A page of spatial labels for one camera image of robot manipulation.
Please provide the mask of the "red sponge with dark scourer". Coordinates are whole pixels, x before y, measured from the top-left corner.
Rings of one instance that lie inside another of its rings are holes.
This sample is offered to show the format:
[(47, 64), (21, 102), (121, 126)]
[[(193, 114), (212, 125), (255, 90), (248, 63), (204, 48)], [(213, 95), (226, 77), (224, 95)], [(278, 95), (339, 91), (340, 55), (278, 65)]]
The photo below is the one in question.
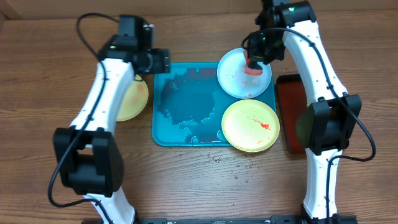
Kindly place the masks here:
[(244, 50), (243, 54), (244, 54), (244, 58), (246, 61), (246, 65), (245, 65), (245, 69), (244, 69), (245, 74), (252, 75), (252, 76), (262, 75), (262, 73), (263, 73), (262, 67), (257, 62), (249, 59), (247, 50)]

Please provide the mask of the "yellow plate with ketchup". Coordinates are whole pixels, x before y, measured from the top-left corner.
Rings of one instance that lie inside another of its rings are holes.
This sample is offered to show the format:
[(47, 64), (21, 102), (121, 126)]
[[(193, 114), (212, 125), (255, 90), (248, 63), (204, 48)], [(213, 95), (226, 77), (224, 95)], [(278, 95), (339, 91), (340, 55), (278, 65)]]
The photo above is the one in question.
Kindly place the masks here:
[(146, 107), (149, 89), (144, 79), (136, 75), (136, 80), (124, 95), (116, 121), (127, 121), (136, 117)]

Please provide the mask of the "light blue plate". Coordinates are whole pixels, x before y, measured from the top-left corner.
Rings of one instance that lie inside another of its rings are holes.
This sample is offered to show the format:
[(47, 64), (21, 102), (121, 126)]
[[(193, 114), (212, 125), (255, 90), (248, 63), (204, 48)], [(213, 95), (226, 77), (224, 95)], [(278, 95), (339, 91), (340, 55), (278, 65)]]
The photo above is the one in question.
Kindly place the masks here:
[(243, 48), (237, 48), (225, 54), (218, 64), (218, 82), (225, 92), (235, 98), (257, 97), (265, 92), (271, 83), (270, 65), (258, 62), (260, 70), (246, 72), (247, 63), (246, 51)]

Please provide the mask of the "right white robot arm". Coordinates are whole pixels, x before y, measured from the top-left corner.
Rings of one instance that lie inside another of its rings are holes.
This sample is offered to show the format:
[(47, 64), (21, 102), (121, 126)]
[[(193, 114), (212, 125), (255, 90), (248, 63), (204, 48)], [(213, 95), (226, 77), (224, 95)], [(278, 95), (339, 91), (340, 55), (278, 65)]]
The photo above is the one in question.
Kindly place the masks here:
[(295, 132), (307, 156), (307, 191), (297, 223), (357, 223), (355, 216), (339, 215), (335, 204), (338, 163), (358, 125), (371, 145), (375, 142), (359, 120), (361, 99), (350, 95), (331, 66), (320, 37), (316, 15), (308, 1), (262, 1), (255, 23), (259, 30), (243, 41), (246, 73), (259, 72), (260, 63), (283, 60), (288, 50), (298, 68), (307, 109)]

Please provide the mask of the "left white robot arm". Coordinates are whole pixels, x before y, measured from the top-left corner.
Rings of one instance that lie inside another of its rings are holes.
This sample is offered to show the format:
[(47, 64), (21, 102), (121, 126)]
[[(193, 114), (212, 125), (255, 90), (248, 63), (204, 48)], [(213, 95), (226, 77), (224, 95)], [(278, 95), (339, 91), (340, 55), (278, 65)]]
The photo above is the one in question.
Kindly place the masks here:
[(91, 203), (101, 223), (139, 223), (122, 189), (124, 161), (114, 140), (119, 110), (136, 75), (169, 73), (170, 53), (154, 49), (154, 26), (143, 17), (121, 15), (114, 34), (99, 51), (95, 80), (85, 104), (68, 128), (57, 128), (57, 166), (47, 197), (55, 207)]

